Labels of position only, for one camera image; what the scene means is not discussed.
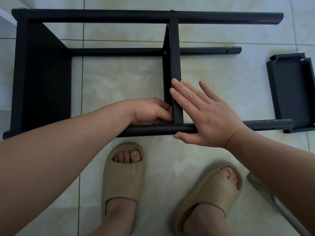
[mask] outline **tile floor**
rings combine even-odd
[[[266,61],[274,54],[305,52],[315,59],[314,0],[19,0],[31,8],[138,9],[183,11],[283,12],[276,26],[180,25],[181,47],[242,46],[235,56],[181,57],[182,78],[205,81],[243,120],[273,119]],[[165,25],[47,24],[68,47],[161,47]],[[0,38],[0,110],[10,110],[14,36]],[[163,98],[161,58],[76,57],[72,71],[72,116],[122,99]],[[184,115],[185,122],[191,119]],[[315,133],[261,134],[315,153]],[[185,145],[172,136],[118,138],[92,160],[73,184],[18,235],[80,235],[100,225],[103,167],[111,149],[134,141],[149,154],[147,179],[133,235],[171,235],[168,217],[203,169],[217,159],[234,162],[223,149]],[[297,235],[245,181],[227,223],[235,235]]]

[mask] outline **slide sandal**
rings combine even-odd
[[[141,160],[137,163],[118,163],[114,162],[114,156],[123,151],[138,150]],[[136,203],[135,219],[132,227],[136,225],[136,214],[140,194],[143,188],[144,177],[146,173],[146,155],[143,148],[136,143],[122,143],[116,146],[108,155],[104,173],[102,189],[102,219],[106,215],[106,202],[115,197],[125,197],[133,199]]]
[[[230,167],[236,176],[235,188],[228,178],[220,171],[223,167]],[[209,203],[223,210],[225,217],[235,203],[243,187],[243,179],[237,167],[228,161],[211,164],[191,192],[178,204],[171,215],[170,225],[173,234],[182,235],[183,225],[195,206],[199,203]]]

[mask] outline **black metal frame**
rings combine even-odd
[[[239,54],[241,47],[180,48],[178,24],[279,24],[283,13],[131,10],[13,9],[17,20],[10,131],[14,135],[70,118],[72,56],[162,56],[164,101],[173,106],[173,125],[129,126],[119,137],[197,132],[184,124],[172,99],[171,79],[181,79],[180,55]],[[165,23],[162,48],[67,48],[43,22]],[[293,120],[244,121],[255,131],[291,129]]]

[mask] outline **fingernail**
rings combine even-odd
[[[178,83],[178,82],[179,82],[179,81],[178,81],[177,79],[175,79],[175,78],[172,79],[172,83],[173,83],[173,84]]]

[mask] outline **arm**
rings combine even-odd
[[[0,235],[14,235],[45,210],[128,125],[172,121],[157,98],[125,100],[0,143]]]
[[[177,133],[185,143],[222,147],[256,175],[315,234],[315,154],[266,138],[247,128],[239,116],[203,82],[201,92],[185,80],[172,80],[173,98],[191,117],[197,134]]]

